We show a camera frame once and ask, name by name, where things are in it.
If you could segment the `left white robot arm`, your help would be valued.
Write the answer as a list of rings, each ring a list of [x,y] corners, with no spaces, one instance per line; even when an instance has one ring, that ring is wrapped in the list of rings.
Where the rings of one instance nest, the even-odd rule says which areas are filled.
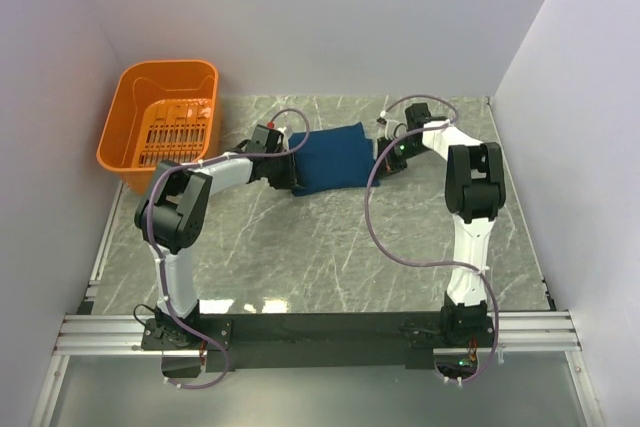
[[[156,266],[156,322],[176,348],[193,346],[200,335],[190,248],[203,229],[209,198],[259,180],[276,190],[288,190],[297,181],[288,135],[272,124],[257,126],[249,139],[214,159],[186,164],[162,160],[154,171],[134,224]]]

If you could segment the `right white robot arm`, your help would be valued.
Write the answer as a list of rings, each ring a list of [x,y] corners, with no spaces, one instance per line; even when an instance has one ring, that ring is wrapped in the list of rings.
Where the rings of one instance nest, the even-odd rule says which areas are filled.
[[[487,271],[489,240],[499,211],[506,202],[501,146],[482,142],[454,126],[451,118],[431,113],[426,95],[414,96],[405,109],[405,132],[389,130],[383,110],[378,124],[383,134],[377,142],[377,158],[367,185],[407,167],[407,160],[425,152],[446,162],[445,204],[454,223],[453,259],[437,325],[411,326],[409,333],[445,346],[473,345],[484,335],[493,337],[488,316],[491,299]]]

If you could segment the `orange plastic basket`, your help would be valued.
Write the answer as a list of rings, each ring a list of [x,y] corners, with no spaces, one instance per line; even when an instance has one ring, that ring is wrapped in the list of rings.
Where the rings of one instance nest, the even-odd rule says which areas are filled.
[[[161,160],[178,163],[219,153],[223,110],[216,67],[203,60],[157,60],[121,76],[96,157],[142,194]]]

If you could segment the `aluminium frame rail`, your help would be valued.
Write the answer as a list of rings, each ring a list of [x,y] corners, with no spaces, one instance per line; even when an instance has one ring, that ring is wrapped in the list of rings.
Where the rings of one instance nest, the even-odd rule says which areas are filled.
[[[371,241],[361,190],[294,199],[253,185],[221,195],[196,244],[204,311],[426,310],[445,268],[409,269]],[[520,206],[509,200],[489,244],[501,344],[481,377],[457,388],[432,372],[391,367],[243,370],[181,391],[161,356],[140,347],[132,306],[154,299],[151,257],[116,195],[92,274],[94,310],[60,328],[37,426],[601,426],[604,417],[568,312],[550,307]]]

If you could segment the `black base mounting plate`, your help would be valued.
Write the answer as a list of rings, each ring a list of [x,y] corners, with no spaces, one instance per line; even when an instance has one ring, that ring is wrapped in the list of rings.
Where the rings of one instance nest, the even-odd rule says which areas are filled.
[[[166,357],[185,354],[186,366],[164,364],[171,377],[224,368],[403,366],[432,370],[439,349],[490,348],[496,329],[483,320],[441,312],[201,314],[188,330],[157,314],[145,322],[141,348]]]

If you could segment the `blue mickey mouse t-shirt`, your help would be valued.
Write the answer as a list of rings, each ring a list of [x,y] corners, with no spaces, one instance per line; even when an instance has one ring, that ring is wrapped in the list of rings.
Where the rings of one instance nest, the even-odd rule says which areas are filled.
[[[298,186],[291,191],[296,197],[361,188],[374,166],[373,141],[361,122],[312,131],[294,157]]]

